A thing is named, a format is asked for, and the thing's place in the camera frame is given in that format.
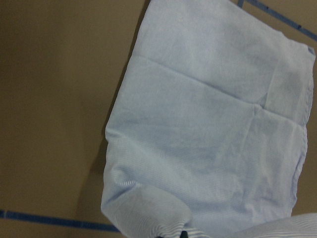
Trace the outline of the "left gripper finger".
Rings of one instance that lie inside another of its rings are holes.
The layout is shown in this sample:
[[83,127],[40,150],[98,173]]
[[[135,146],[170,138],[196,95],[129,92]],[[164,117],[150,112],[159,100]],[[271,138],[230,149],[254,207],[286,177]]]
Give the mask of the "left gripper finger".
[[188,238],[188,233],[186,231],[182,231],[180,238]]

